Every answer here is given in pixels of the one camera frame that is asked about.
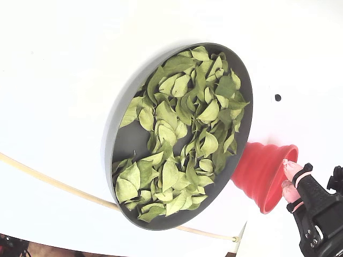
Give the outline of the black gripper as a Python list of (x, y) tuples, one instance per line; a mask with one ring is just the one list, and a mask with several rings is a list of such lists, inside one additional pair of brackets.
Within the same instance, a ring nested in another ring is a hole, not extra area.
[(282, 196), (300, 234), (304, 256), (342, 256), (342, 195), (329, 194), (312, 176), (309, 163), (283, 160)]

